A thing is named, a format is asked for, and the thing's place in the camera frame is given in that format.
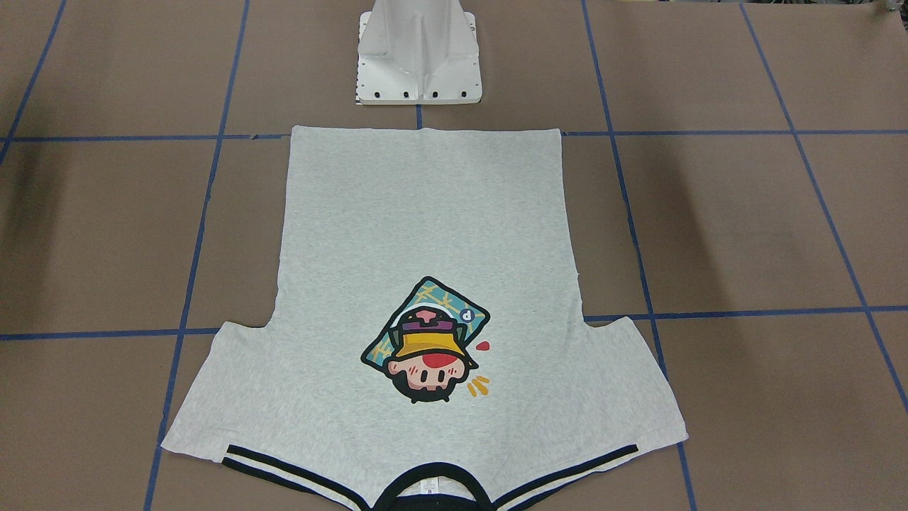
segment shirt tag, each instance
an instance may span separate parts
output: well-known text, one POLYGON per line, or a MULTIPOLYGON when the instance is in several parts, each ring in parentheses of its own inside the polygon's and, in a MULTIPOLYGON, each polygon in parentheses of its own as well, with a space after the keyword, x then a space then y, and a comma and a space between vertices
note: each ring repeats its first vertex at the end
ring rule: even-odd
POLYGON ((439 479, 430 477, 419 481, 419 492, 423 495, 432 495, 439 492, 439 479))

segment grid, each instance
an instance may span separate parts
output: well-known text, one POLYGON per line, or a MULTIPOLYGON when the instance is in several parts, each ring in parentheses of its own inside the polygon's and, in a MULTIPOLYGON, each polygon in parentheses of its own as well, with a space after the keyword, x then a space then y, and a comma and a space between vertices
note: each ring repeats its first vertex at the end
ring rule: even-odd
MULTIPOLYGON (((185 288, 185 299, 183 303, 183 312, 181 315, 180 323, 175 328, 168 329, 134 329, 134 330, 107 330, 107 331, 80 331, 80 332, 44 332, 44 333, 34 333, 34 334, 0 334, 0 341, 24 341, 24 340, 40 340, 40 339, 76 339, 76 338, 116 338, 116 337, 129 337, 129 336, 175 336, 176 344, 173 350, 173 360, 170 368, 170 376, 168 379, 168 386, 166 389, 165 397, 163 400, 163 411, 162 411, 162 420, 158 431, 158 436, 156 439, 154 447, 154 457, 153 463, 149 472, 148 479, 148 488, 144 502, 144 509, 150 510, 153 504, 154 490, 156 484, 156 478, 158 473, 158 468, 161 460, 162 449, 160 444, 163 440, 165 429, 167 425, 167 418, 170 415, 171 402, 173 398, 173 387, 176 381, 177 369, 180 365, 180 357, 183 348, 183 340, 186 336, 191 335, 212 335, 217 333, 219 328, 217 326, 205 327, 205 328, 190 328, 188 327, 189 313, 192 304, 192 293, 195 286, 196 274, 200 260, 200 254, 202 251, 202 244, 204 241, 205 234, 205 223, 206 215, 208 211, 208 205, 212 197, 212 186, 214 184, 215 178, 217 176, 218 164, 221 155, 222 143, 224 140, 243 140, 243 139, 280 139, 290 136, 290 134, 228 134, 226 133, 227 119, 230 112, 232 91, 234 86, 234 81, 237 74, 237 69, 241 61, 242 56, 242 45, 243 37, 246 29, 246 22, 249 15, 251 0, 245 0, 243 3, 242 9, 242 18, 239 21, 239 30, 236 37, 236 46, 233 54, 232 67, 230 72, 230 78, 227 85, 226 95, 223 100, 223 108, 221 115, 220 128, 217 134, 201 134, 201 135, 116 135, 116 136, 47 136, 47 137, 29 137, 29 136, 16 136, 16 129, 20 124, 25 108, 27 107, 29 98, 32 94, 33 89, 35 88, 35 83, 38 81, 42 67, 44 65, 44 60, 47 57, 48 52, 50 51, 52 44, 54 42, 54 36, 57 32, 57 28, 60 25, 60 21, 65 14, 66 0, 62 0, 56 11, 54 22, 52 28, 47 36, 46 43, 41 52, 40 58, 37 61, 35 70, 31 75, 31 78, 28 82, 25 93, 22 97, 21 102, 15 113, 15 118, 13 123, 5 137, 2 148, 0 148, 0 164, 3 163, 6 158, 7 152, 11 145, 16 143, 92 143, 92 142, 138 142, 138 141, 179 141, 179 140, 211 140, 215 141, 214 154, 211 162, 211 169, 208 176, 207 188, 205 191, 205 196, 202 201, 202 214, 199 220, 198 232, 196 236, 194 251, 192 254, 192 265, 187 278, 186 288, 185 288)), ((891 304, 886 306, 870 306, 861 287, 860 282, 858 281, 857 275, 854 271, 854 268, 849 258, 848 252, 846 250, 845 244, 842 238, 839 235, 839 231, 836 227, 833 215, 830 212, 829 207, 826 204, 824 199, 823 190, 821 184, 818 182, 816 176, 814 175, 814 170, 811 166, 811 162, 807 156, 807 153, 804 150, 804 146, 801 141, 801 135, 905 135, 908 134, 908 129, 854 129, 854 130, 799 130, 795 127, 795 122, 788 111, 788 108, 785 104, 785 99, 783 98, 782 92, 779 88, 778 83, 775 80, 775 76, 772 71, 770 62, 768 61, 764 49, 761 46, 759 36, 751 23, 751 20, 748 16, 747 8, 745 4, 739 4, 740 13, 743 17, 747 29, 750 35, 753 38, 753 43, 755 45, 755 50, 759 54, 760 60, 763 64, 763 67, 766 72, 775 96, 778 100, 778 103, 782 109, 782 112, 785 116, 785 120, 788 124, 787 130, 663 130, 663 131, 620 131, 616 130, 612 124, 612 117, 609 109, 609 102, 607 96, 607 83, 608 83, 608 74, 603 72, 601 68, 596 49, 596 41, 593 35, 593 30, 590 24, 590 17, 587 10, 587 1, 580 0, 580 5, 582 7, 582 12, 584 16, 584 24, 587 30, 587 40, 589 42, 589 50, 591 56, 591 64, 595 70, 595 75, 597 78, 598 92, 601 98, 601 108, 602 115, 605 118, 607 125, 606 131, 566 131, 562 132, 564 137, 573 137, 573 136, 583 136, 583 137, 602 137, 607 138, 610 147, 612 156, 614 158, 614 163, 617 170, 617 181, 620 187, 621 197, 624 201, 624 208, 627 214, 627 228, 630 234, 631 241, 633 243, 637 266, 639 270, 639 280, 640 285, 643 291, 644 301, 646 303, 646 313, 645 314, 601 314, 601 315, 587 315, 584 316, 584 319, 588 322, 600 322, 600 321, 613 321, 623 316, 629 316, 634 320, 643 320, 648 321, 652 329, 657 361, 660 368, 666 377, 669 376, 668 371, 668 362, 663 354, 663 349, 661 346, 661 341, 658 332, 657 320, 674 320, 674 319, 702 319, 702 318, 717 318, 717 317, 747 317, 747 316, 803 316, 803 315, 840 315, 840 314, 855 314, 855 315, 864 315, 866 318, 867 324, 870 327, 873 337, 876 340, 877 346, 879 348, 880 355, 883 357, 883 360, 886 364, 886 367, 889 371, 889 376, 892 379, 893 385, 898 392, 899 397, 901 398, 902 405, 905 409, 905 412, 908 412, 908 396, 905 394, 903 383, 897 374, 893 361, 890 358, 889 350, 886 347, 883 336, 880 334, 879 329, 877 328, 876 321, 874 320, 874 313, 881 312, 906 312, 908 311, 908 304, 891 304), (860 301, 860 306, 839 306, 839 307, 811 307, 811 308, 779 308, 779 309, 752 309, 752 310, 707 310, 707 311, 691 311, 691 312, 657 312, 653 306, 653 299, 649 291, 649 283, 646 278, 646 265, 644 257, 640 250, 640 243, 637 238, 637 229, 634 222, 634 213, 633 207, 630 201, 630 198, 627 193, 627 184, 622 169, 621 163, 621 154, 618 149, 617 140, 620 137, 636 137, 636 136, 674 136, 674 135, 724 135, 724 136, 736 136, 736 135, 790 135, 798 148, 798 152, 801 156, 804 165, 804 171, 809 176, 810 182, 815 191, 816 200, 821 207, 826 223, 828 224, 829 230, 834 238, 835 244, 838 248, 839 254, 842 258, 845 268, 847 269, 849 278, 854 287, 854 291, 858 296, 860 301)), ((423 127, 423 108, 420 105, 415 107, 415 116, 416 116, 416 127, 421 129, 423 127)), ((695 481, 696 475, 692 475, 688 467, 686 460, 686 452, 683 444, 678 444, 677 453, 679 456, 680 466, 682 469, 682 476, 685 481, 687 497, 690 509, 696 511, 696 492, 695 492, 695 481)))

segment cartoon character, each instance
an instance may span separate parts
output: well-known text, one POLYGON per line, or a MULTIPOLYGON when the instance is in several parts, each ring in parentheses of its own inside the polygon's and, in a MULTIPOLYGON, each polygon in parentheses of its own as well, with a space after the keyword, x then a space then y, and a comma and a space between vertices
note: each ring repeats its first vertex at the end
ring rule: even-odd
MULTIPOLYGON (((457 384, 479 367, 467 351, 489 312, 432 277, 424 277, 360 358, 390 378, 410 402, 449 401, 457 384)), ((485 395, 477 376, 476 389, 485 395)))
POLYGON ((393 355, 384 372, 401 394, 417 401, 448 401, 454 386, 479 367, 467 354, 467 326, 430 306, 412 309, 390 330, 393 355))

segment brown floor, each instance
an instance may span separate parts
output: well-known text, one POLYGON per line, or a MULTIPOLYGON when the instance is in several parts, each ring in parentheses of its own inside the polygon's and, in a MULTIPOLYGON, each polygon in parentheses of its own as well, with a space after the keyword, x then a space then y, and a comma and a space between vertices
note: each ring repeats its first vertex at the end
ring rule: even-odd
POLYGON ((586 4, 463 0, 485 95, 417 109, 353 104, 371 0, 0 3, 0 509, 340 509, 156 449, 271 314, 295 124, 566 132, 587 321, 690 440, 534 509, 908 508, 899 15, 586 4))

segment white plastic part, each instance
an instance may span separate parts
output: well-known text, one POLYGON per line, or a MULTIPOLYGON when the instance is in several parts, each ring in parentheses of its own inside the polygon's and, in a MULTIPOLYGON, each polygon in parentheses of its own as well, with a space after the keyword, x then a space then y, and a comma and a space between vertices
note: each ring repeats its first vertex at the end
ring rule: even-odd
POLYGON ((376 0, 360 16, 356 101, 454 105, 482 97, 476 17, 459 0, 376 0))

